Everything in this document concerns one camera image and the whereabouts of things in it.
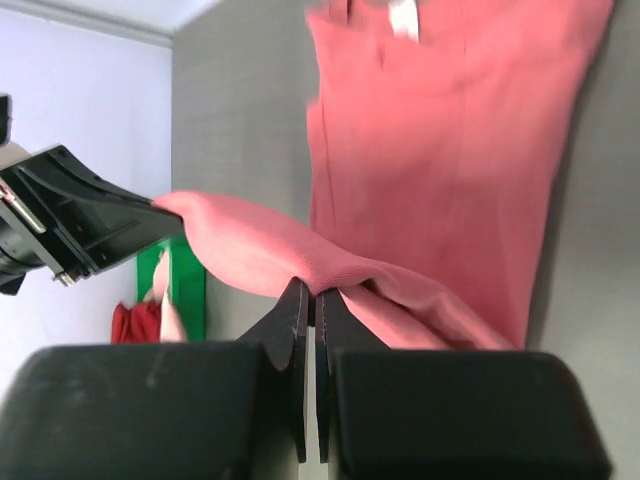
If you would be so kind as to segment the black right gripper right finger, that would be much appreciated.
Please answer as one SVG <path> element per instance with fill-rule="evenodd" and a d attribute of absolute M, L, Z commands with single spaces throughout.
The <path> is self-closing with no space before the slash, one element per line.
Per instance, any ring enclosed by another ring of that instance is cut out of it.
<path fill-rule="evenodd" d="M 315 301 L 320 459 L 333 479 L 609 479 L 573 372 L 529 351 L 394 350 Z"/>

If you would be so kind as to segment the dark red t shirt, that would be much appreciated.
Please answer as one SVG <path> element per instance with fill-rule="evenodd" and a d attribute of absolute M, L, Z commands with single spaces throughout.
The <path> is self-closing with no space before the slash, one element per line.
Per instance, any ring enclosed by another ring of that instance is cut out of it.
<path fill-rule="evenodd" d="M 112 344 L 158 343 L 160 341 L 161 307 L 154 301 L 127 307 L 119 303 L 113 312 Z"/>

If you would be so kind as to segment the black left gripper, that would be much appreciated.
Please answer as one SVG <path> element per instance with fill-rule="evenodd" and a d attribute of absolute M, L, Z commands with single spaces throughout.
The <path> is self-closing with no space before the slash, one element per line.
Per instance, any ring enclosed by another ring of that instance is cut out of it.
<path fill-rule="evenodd" d="M 66 147 L 1 148 L 1 294 L 26 275 L 88 278 L 183 231 L 176 214 L 102 179 Z"/>

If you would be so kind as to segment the pale pink t shirt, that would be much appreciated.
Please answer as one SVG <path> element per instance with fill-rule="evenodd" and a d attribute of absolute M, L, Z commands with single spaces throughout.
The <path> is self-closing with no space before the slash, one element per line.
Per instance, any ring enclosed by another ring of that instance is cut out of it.
<path fill-rule="evenodd" d="M 187 341 L 187 335 L 180 314 L 171 301 L 169 287 L 170 253 L 164 250 L 154 270 L 149 298 L 160 305 L 159 340 L 183 343 Z"/>

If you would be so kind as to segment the coral pink t shirt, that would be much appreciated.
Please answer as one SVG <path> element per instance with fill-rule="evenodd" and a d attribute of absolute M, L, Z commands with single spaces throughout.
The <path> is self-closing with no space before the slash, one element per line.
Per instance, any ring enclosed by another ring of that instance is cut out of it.
<path fill-rule="evenodd" d="M 334 1 L 309 10 L 307 224 L 194 191 L 156 200 L 228 285 L 337 289 L 394 348 L 525 344 L 552 184 L 609 1 Z"/>

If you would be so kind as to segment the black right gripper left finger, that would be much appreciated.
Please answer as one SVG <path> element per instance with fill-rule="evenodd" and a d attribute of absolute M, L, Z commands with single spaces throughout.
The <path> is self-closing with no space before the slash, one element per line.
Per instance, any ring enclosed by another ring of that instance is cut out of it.
<path fill-rule="evenodd" d="M 294 479 L 309 291 L 235 341 L 51 347 L 1 407 L 5 479 Z"/>

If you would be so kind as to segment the green plastic bin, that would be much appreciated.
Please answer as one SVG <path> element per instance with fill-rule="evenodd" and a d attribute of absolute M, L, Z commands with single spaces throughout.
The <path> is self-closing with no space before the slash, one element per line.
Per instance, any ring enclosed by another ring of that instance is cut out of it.
<path fill-rule="evenodd" d="M 153 301 L 149 298 L 152 278 L 164 250 L 170 253 L 170 298 L 182 319 L 187 341 L 203 341 L 206 338 L 206 272 L 184 237 L 162 241 L 137 255 L 137 299 Z"/>

